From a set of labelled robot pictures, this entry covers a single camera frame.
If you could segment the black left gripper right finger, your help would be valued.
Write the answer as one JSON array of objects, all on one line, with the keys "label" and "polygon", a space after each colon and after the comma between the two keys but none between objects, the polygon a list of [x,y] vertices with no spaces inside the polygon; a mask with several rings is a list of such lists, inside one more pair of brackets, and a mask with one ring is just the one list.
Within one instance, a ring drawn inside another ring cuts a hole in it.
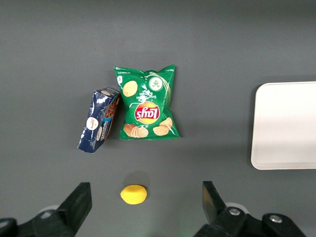
[{"label": "black left gripper right finger", "polygon": [[213,182],[202,183],[202,206],[208,223],[196,237],[304,237],[289,217],[266,213],[261,220],[237,206],[227,206]]}]

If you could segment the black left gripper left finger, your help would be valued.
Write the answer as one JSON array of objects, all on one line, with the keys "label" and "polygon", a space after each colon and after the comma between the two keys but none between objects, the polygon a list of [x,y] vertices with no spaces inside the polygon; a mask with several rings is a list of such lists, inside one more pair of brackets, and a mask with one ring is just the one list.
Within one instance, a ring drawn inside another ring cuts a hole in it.
[{"label": "black left gripper left finger", "polygon": [[81,182],[56,209],[46,209],[19,225],[1,218],[2,237],[74,237],[92,208],[91,186]]}]

